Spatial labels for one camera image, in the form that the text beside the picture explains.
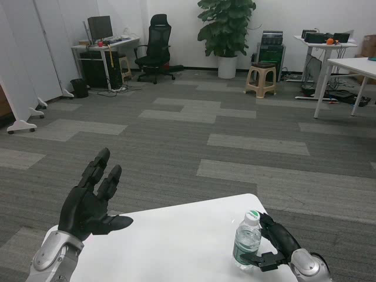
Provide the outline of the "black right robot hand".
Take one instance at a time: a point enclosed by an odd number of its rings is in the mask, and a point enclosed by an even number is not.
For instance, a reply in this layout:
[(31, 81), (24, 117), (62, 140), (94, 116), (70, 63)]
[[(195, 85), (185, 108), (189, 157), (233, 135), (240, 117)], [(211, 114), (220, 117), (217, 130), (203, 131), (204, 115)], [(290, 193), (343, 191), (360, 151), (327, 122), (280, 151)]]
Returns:
[(261, 256), (251, 252), (240, 255), (243, 262), (258, 267), (262, 272), (278, 269), (281, 264), (291, 261), (292, 253), (300, 249), (297, 240), (280, 223), (276, 223), (268, 214), (260, 213), (261, 237), (268, 240), (277, 250), (263, 253)]

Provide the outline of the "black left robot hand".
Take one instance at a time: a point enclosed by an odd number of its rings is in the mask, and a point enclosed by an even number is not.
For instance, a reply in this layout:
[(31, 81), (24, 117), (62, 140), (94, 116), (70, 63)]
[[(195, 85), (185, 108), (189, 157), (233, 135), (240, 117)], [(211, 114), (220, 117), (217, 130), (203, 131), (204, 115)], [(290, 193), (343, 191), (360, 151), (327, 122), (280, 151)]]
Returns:
[(122, 174), (116, 165), (103, 178), (110, 150), (103, 148), (82, 173), (79, 183), (69, 192), (61, 210), (58, 230), (85, 241), (92, 235), (106, 235), (129, 227), (133, 219), (108, 215), (109, 200), (115, 195)]

